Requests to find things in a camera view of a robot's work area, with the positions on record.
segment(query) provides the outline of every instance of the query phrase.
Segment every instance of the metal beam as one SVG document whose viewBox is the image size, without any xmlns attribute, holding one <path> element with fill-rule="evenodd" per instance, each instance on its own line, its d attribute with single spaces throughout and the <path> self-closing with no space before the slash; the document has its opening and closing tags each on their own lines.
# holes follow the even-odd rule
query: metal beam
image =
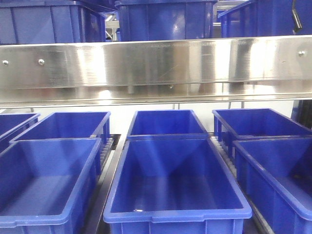
<svg viewBox="0 0 312 234">
<path fill-rule="evenodd" d="M 312 36 L 0 46 L 0 107 L 312 98 Z"/>
</svg>

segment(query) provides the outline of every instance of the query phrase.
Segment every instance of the metal bar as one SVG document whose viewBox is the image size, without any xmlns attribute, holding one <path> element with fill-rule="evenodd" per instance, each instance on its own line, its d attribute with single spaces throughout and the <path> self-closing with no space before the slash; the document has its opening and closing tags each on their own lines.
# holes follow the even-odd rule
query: metal bar
<svg viewBox="0 0 312 234">
<path fill-rule="evenodd" d="M 312 36 L 0 46 L 0 108 L 312 98 Z"/>
<path fill-rule="evenodd" d="M 0 89 L 312 79 L 309 51 L 312 36 L 0 46 Z"/>
</svg>

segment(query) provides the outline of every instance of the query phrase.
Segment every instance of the plastic storage bin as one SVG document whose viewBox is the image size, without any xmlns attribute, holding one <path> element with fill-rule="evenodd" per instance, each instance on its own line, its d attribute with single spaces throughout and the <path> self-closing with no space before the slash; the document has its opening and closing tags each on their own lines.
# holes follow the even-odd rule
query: plastic storage bin
<svg viewBox="0 0 312 234">
<path fill-rule="evenodd" d="M 122 41 L 211 38 L 216 0 L 116 1 Z"/>
<path fill-rule="evenodd" d="M 293 35 L 292 0 L 249 0 L 219 15 L 224 38 Z M 296 2 L 303 29 L 312 34 L 312 1 Z"/>
<path fill-rule="evenodd" d="M 27 131 L 16 136 L 18 140 L 100 137 L 102 144 L 110 137 L 110 112 L 56 112 L 45 117 Z"/>
<path fill-rule="evenodd" d="M 19 141 L 0 154 L 0 233 L 78 234 L 100 139 Z"/>
<path fill-rule="evenodd" d="M 105 41 L 105 9 L 81 1 L 0 2 L 0 45 Z"/>
<path fill-rule="evenodd" d="M 241 234 L 251 208 L 206 139 L 127 141 L 104 221 L 112 234 Z"/>
<path fill-rule="evenodd" d="M 312 136 L 312 130 L 271 109 L 213 110 L 214 135 L 233 158 L 233 141 Z"/>
<path fill-rule="evenodd" d="M 312 138 L 234 143 L 237 180 L 275 234 L 312 233 Z"/>
<path fill-rule="evenodd" d="M 1 114 L 0 152 L 9 147 L 9 141 L 38 122 L 40 114 Z"/>
<path fill-rule="evenodd" d="M 208 138 L 192 110 L 137 111 L 132 119 L 129 140 L 151 138 Z"/>
</svg>

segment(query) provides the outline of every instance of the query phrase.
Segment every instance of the bin handle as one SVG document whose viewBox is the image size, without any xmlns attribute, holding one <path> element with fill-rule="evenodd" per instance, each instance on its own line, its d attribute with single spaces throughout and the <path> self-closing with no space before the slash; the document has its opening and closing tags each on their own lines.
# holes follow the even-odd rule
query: bin handle
<svg viewBox="0 0 312 234">
<path fill-rule="evenodd" d="M 297 0 L 292 0 L 292 19 L 294 22 L 294 29 L 293 29 L 294 34 L 296 34 L 302 29 L 302 24 L 301 24 L 298 12 L 296 10 L 296 1 Z"/>
</svg>

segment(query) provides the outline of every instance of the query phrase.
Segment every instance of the bolt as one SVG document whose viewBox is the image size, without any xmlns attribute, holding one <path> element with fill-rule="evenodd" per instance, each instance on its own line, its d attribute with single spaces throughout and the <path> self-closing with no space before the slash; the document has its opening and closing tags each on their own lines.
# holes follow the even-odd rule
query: bolt
<svg viewBox="0 0 312 234">
<path fill-rule="evenodd" d="M 306 52 L 302 50 L 302 51 L 299 51 L 298 54 L 299 54 L 300 57 L 302 57 L 302 56 L 304 56 L 306 54 Z"/>
<path fill-rule="evenodd" d="M 39 59 L 38 63 L 39 63 L 39 65 L 43 66 L 44 65 L 44 60 L 43 59 Z"/>
</svg>

